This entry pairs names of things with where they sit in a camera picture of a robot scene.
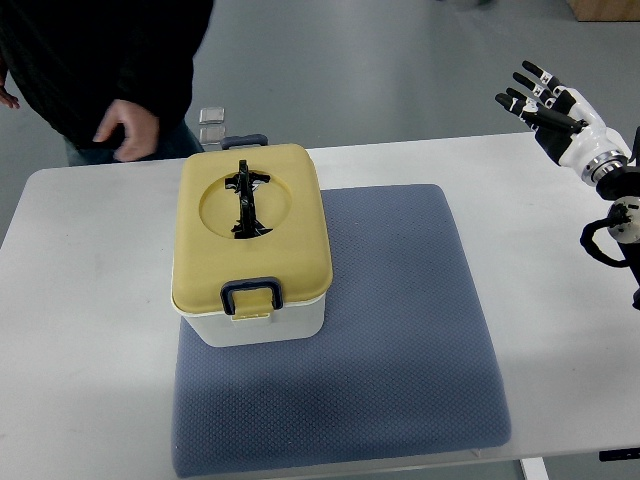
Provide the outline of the person's bare hand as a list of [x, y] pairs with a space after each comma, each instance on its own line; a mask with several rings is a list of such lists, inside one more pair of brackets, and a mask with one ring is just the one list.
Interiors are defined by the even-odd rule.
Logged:
[[160, 136], [160, 120], [146, 108], [126, 100], [116, 99], [106, 110], [93, 140], [107, 141], [119, 128], [124, 140], [114, 157], [120, 162], [133, 162], [156, 152]]

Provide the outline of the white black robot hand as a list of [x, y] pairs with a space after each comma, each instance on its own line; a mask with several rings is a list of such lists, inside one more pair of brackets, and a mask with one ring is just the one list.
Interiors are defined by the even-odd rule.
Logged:
[[513, 79], [524, 92], [508, 88], [495, 96], [507, 112], [534, 133], [548, 158], [572, 169], [588, 185], [630, 162], [626, 144], [613, 139], [606, 123], [576, 89], [549, 71], [524, 61]]

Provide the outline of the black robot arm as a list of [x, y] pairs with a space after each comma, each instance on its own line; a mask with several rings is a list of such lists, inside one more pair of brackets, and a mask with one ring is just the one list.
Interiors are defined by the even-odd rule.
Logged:
[[[628, 268], [639, 282], [639, 129], [636, 129], [631, 156], [606, 152], [587, 166], [599, 196], [611, 200], [605, 218], [587, 224], [580, 244], [595, 260], [614, 268]], [[597, 231], [606, 229], [616, 241], [623, 259], [605, 254], [594, 241]]]

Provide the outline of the person's other hand fingertips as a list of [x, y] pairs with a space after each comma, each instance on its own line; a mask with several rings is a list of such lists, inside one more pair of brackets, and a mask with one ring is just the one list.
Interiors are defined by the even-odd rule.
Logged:
[[9, 93], [4, 85], [0, 86], [0, 102], [2, 105], [6, 106], [9, 109], [19, 109], [20, 101], [19, 99]]

